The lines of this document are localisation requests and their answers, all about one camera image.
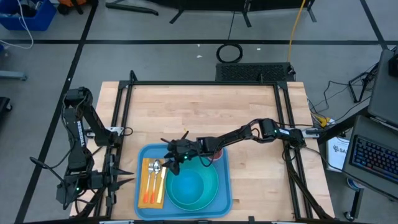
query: fork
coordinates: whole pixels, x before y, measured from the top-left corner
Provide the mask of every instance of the fork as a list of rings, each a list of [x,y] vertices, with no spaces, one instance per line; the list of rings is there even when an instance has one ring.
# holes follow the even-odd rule
[[[154,163],[150,162],[148,165],[148,183],[147,183],[147,188],[145,190],[145,196],[144,196],[144,203],[148,203],[148,199],[149,199],[149,182],[150,182],[150,175],[153,173],[154,171]]]

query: teal bowl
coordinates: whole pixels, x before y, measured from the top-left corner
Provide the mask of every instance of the teal bowl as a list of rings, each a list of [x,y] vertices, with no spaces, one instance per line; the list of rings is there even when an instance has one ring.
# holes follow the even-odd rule
[[[166,176],[166,193],[172,203],[186,211],[205,208],[216,197],[218,174],[213,165],[204,167],[199,157],[180,164],[180,174]]]

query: wooden tabletop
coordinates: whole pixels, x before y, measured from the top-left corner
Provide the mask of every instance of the wooden tabletop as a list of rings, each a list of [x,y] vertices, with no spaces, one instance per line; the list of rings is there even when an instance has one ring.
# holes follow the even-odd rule
[[[303,83],[288,83],[296,124],[311,124],[310,110]],[[104,82],[96,112],[105,126],[110,126],[118,91],[118,82]],[[283,92],[280,91],[284,106]],[[287,115],[284,108],[285,122]],[[123,112],[120,109],[119,124]],[[160,138],[179,139],[189,131],[188,138],[219,136],[240,128],[254,118],[278,121],[275,96],[271,86],[133,86],[127,127],[134,133],[124,138],[120,168],[135,172],[138,152],[147,144],[160,143]],[[306,139],[307,146],[318,150],[317,141]],[[97,147],[89,140],[88,148]],[[242,141],[228,146],[229,169],[233,191],[232,210],[222,218],[210,220],[256,221],[293,220],[292,199],[286,165],[282,160],[282,142],[269,144]],[[94,156],[95,169],[101,170],[105,150]],[[308,189],[325,211],[334,217],[330,194],[321,158],[318,154],[301,150]],[[129,178],[120,176],[118,180]],[[134,212],[136,180],[124,184],[117,192],[112,219],[139,219]],[[303,197],[297,188],[301,216],[305,216]],[[91,192],[83,199],[89,200]],[[104,203],[101,214],[105,214]]]

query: gray carpet floor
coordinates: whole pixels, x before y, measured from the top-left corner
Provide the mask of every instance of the gray carpet floor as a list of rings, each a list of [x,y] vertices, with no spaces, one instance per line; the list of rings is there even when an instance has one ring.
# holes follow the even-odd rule
[[[398,40],[396,0],[367,0],[370,10],[386,40]],[[232,12],[184,12],[173,25],[169,20],[175,9],[143,1],[131,1],[160,12],[150,14],[107,9],[100,2],[88,40],[165,40],[227,39]],[[79,40],[90,7],[84,15],[71,12],[57,14],[46,32],[33,32],[34,39]],[[251,12],[252,28],[247,28],[241,14],[236,14],[231,39],[289,40],[298,9]],[[316,0],[313,13],[316,23],[304,11],[295,33],[296,40],[377,40],[359,0]],[[23,31],[0,27],[0,39],[28,39]],[[103,81],[128,79],[133,69],[139,80],[214,80],[217,44],[111,45],[86,44],[72,80],[71,88],[88,87],[95,103]],[[242,45],[241,62],[284,62],[288,45]],[[62,86],[75,55],[77,44],[35,44],[30,50],[7,49],[0,58],[0,70],[26,72],[26,82],[0,80],[0,96],[10,97],[14,109],[2,119],[0,130],[0,223],[12,223],[27,188],[34,165],[29,156],[37,157],[60,96]],[[234,49],[225,48],[234,57]],[[292,65],[297,81],[304,82],[308,98],[317,104],[323,99],[328,80],[347,83],[379,60],[379,45],[294,45]],[[345,86],[332,84],[331,96]],[[341,117],[354,106],[348,90],[328,100],[324,115]],[[366,106],[367,102],[357,108]],[[322,103],[318,110],[325,107]],[[58,125],[46,163],[55,164],[68,150],[66,131]],[[62,173],[66,163],[56,169]],[[351,208],[354,192],[341,174],[325,171],[336,217]],[[25,221],[67,218],[55,200],[57,179],[42,172]],[[371,190],[364,193],[357,221],[398,223],[398,204]]]

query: blue bin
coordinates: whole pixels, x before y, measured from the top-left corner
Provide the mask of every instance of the blue bin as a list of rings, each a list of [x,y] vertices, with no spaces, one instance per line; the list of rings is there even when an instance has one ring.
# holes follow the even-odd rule
[[[12,14],[19,11],[18,0],[0,0],[0,12],[4,14]],[[38,8],[35,17],[25,17],[27,28],[30,31],[45,31],[49,28],[49,25],[57,12],[56,8],[51,4],[49,0],[42,0],[42,5]],[[0,24],[2,24],[8,30],[25,30],[19,22],[19,16],[0,16]]]

